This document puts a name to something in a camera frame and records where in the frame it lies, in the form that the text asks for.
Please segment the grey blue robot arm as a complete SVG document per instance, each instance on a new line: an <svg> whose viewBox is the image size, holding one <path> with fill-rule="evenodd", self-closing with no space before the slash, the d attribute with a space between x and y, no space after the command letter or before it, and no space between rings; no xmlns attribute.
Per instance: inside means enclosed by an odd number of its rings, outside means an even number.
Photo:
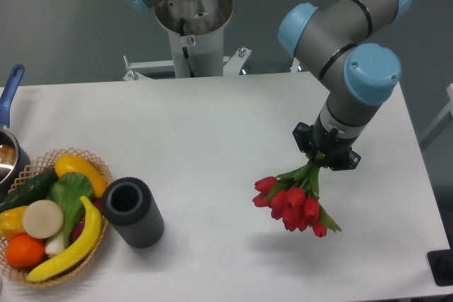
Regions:
<svg viewBox="0 0 453 302"><path fill-rule="evenodd" d="M224 27L232 0L128 0L138 11L153 9L167 31L178 78L224 74ZM370 35L410 8L412 0L335 0L320 10L295 6L282 20L278 40L328 90L315 123L300 123L293 135L309 159L352 170L360 156L352 149L401 77L401 63Z"/></svg>

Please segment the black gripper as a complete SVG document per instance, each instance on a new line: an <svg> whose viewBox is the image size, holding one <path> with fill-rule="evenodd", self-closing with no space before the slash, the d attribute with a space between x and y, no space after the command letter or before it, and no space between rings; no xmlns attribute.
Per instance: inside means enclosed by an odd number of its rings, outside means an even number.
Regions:
<svg viewBox="0 0 453 302"><path fill-rule="evenodd" d="M325 129L321 122L307 125L297 124L292 135L299 150L310 160L323 168L331 170L354 170L361 156L353 151L352 145L357 139L340 137L340 131Z"/></svg>

